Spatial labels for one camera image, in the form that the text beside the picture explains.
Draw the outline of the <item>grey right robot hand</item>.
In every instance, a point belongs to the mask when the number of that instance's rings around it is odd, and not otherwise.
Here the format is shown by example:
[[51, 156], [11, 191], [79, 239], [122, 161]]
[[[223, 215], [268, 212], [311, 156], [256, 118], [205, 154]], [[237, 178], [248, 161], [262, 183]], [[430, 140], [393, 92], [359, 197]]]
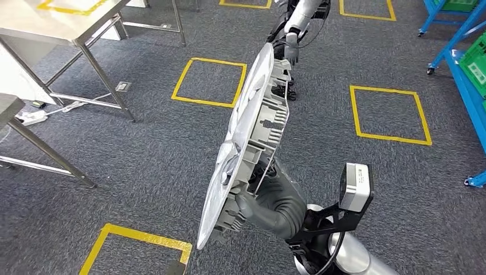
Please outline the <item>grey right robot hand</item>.
[[307, 211], [299, 185], [277, 160], [264, 176], [257, 196], [242, 192], [236, 195], [236, 202], [247, 220], [284, 240], [299, 232]]

